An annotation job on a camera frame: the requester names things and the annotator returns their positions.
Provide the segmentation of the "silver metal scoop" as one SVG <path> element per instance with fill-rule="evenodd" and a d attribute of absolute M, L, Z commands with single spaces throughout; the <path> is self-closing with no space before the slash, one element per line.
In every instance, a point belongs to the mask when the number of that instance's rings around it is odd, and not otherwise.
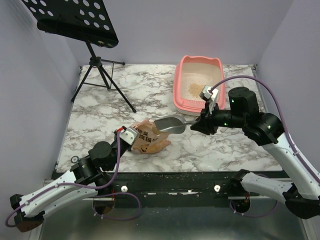
<path fill-rule="evenodd" d="M 182 134 L 187 125 L 192 125 L 195 120 L 186 120 L 181 115 L 170 115 L 154 121 L 154 124 L 159 132 L 169 134 Z"/>

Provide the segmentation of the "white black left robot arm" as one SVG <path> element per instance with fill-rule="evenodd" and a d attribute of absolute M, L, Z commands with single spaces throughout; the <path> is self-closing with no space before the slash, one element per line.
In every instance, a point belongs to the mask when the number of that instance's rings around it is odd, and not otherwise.
<path fill-rule="evenodd" d="M 129 150 L 135 138 L 126 133 L 118 133 L 113 143 L 100 141 L 89 150 L 88 155 L 79 159 L 70 170 L 47 186 L 28 195 L 15 194 L 10 197 L 14 224 L 5 222 L 7 227 L 28 232 L 44 221 L 49 207 L 58 207 L 57 201 L 70 194 L 70 203 L 81 194 L 85 196 L 107 197 L 115 180 L 121 156 Z"/>

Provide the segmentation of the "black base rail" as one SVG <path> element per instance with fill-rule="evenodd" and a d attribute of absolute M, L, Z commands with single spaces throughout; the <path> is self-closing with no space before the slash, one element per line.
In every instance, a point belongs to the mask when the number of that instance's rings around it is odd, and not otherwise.
<path fill-rule="evenodd" d="M 231 188 L 234 171 L 120 172 L 106 193 L 126 192 L 137 196 L 143 208 L 227 208 L 230 200 L 243 200 L 245 193 Z"/>

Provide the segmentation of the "tan cat litter pile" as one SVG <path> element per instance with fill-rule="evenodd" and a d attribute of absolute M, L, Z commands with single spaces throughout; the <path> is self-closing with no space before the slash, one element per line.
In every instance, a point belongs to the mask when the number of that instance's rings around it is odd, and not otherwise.
<path fill-rule="evenodd" d="M 203 84 L 191 83 L 188 87 L 188 96 L 193 99 L 200 99 L 203 88 Z"/>

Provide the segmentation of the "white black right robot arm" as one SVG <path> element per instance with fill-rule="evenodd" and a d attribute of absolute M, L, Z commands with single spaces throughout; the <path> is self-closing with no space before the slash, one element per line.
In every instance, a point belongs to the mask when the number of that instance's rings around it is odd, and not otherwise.
<path fill-rule="evenodd" d="M 309 161 L 301 163 L 298 153 L 290 145 L 281 120 L 272 113 L 259 111 L 256 94 L 246 87 L 236 87 L 228 92 L 230 109 L 221 110 L 216 102 L 219 91 L 206 85 L 200 98 L 205 101 L 200 116 L 191 130 L 214 135 L 219 127 L 239 128 L 244 135 L 266 150 L 280 164 L 291 182 L 282 182 L 259 176 L 249 170 L 239 170 L 230 181 L 230 191 L 241 196 L 256 193 L 285 204 L 287 209 L 301 219 L 320 214 L 319 175 L 311 171 Z"/>

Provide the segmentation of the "pink plastic litter box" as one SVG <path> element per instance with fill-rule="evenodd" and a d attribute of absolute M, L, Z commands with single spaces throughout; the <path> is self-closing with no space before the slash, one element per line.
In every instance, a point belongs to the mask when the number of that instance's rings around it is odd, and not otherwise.
<path fill-rule="evenodd" d="M 201 98 L 189 97 L 190 84 L 213 87 L 224 79 L 223 65 L 219 58 L 185 55 L 177 64 L 173 79 L 173 103 L 185 115 L 198 116 L 205 107 Z"/>

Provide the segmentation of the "small round black disc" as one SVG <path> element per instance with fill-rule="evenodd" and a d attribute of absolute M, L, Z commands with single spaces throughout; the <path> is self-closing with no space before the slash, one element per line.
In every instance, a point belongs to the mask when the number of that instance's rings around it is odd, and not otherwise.
<path fill-rule="evenodd" d="M 75 164 L 75 163 L 77 163 L 78 162 L 78 160 L 79 160 L 79 157 L 78 156 L 73 156 L 71 159 L 70 159 L 70 161 L 73 163 L 73 164 Z"/>

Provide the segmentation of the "beige cat litter bag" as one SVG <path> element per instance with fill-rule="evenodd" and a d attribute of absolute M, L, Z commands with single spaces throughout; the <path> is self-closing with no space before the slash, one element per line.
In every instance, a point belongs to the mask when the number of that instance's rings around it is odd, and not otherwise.
<path fill-rule="evenodd" d="M 168 140 L 170 134 L 160 132 L 149 118 L 141 122 L 135 122 L 131 127 L 138 131 L 138 137 L 132 146 L 133 152 L 156 154 L 172 143 Z"/>

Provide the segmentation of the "black perforated music stand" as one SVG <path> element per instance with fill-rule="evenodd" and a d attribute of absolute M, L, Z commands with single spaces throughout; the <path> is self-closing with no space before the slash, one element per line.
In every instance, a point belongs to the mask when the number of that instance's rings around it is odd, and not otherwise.
<path fill-rule="evenodd" d="M 126 98 L 103 64 L 112 66 L 125 62 L 102 59 L 94 52 L 93 46 L 112 49 L 119 44 L 118 37 L 112 25 L 105 4 L 102 0 L 24 0 L 23 4 L 36 19 L 40 31 L 84 42 L 90 53 L 89 68 L 77 87 L 72 101 L 78 93 L 93 68 L 97 68 L 107 90 L 116 90 L 135 113 L 135 107 Z"/>

